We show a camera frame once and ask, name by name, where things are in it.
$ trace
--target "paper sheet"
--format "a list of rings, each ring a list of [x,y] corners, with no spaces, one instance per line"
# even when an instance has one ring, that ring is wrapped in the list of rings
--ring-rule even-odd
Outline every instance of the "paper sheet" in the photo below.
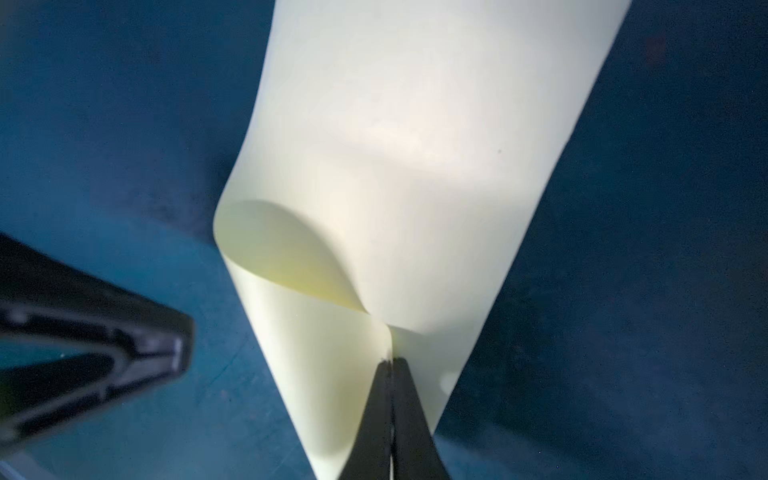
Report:
[[[317,478],[382,358],[434,431],[627,6],[277,0],[214,235]]]

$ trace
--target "white paper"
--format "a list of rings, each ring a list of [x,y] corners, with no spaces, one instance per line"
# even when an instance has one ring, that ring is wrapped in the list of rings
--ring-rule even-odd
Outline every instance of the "white paper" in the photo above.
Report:
[[[382,358],[434,431],[627,6],[277,1],[214,234],[317,478]]]

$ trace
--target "blue background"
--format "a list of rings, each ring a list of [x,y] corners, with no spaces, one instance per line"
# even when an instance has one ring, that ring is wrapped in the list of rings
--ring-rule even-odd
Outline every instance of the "blue background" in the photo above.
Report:
[[[271,2],[0,2],[0,230],[197,321],[30,453],[312,478],[210,229]],[[768,478],[768,6],[637,0],[438,427],[454,478]]]

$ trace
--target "blue surface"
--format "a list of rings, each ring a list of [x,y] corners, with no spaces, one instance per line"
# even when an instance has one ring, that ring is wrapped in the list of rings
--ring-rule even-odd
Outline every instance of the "blue surface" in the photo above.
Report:
[[[438,428],[457,480],[768,477],[767,8],[631,7]],[[210,236],[271,10],[0,4],[0,230],[198,326],[30,448],[60,478],[312,478]]]

